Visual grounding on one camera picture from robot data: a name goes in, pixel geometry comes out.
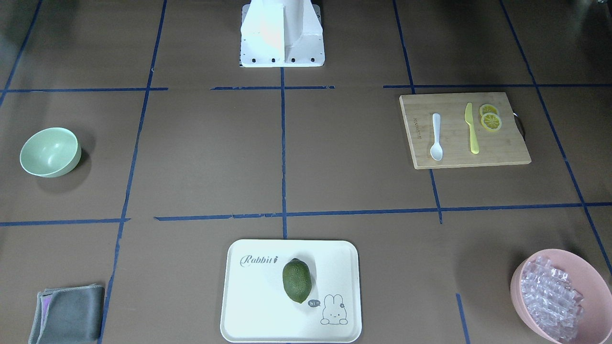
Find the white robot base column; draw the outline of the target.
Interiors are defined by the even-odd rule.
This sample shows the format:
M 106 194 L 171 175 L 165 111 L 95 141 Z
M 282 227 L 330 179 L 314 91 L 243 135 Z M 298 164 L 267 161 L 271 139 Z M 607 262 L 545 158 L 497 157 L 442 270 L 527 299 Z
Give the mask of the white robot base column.
M 320 67 L 321 8 L 310 0 L 252 0 L 242 7 L 239 61 L 246 68 Z

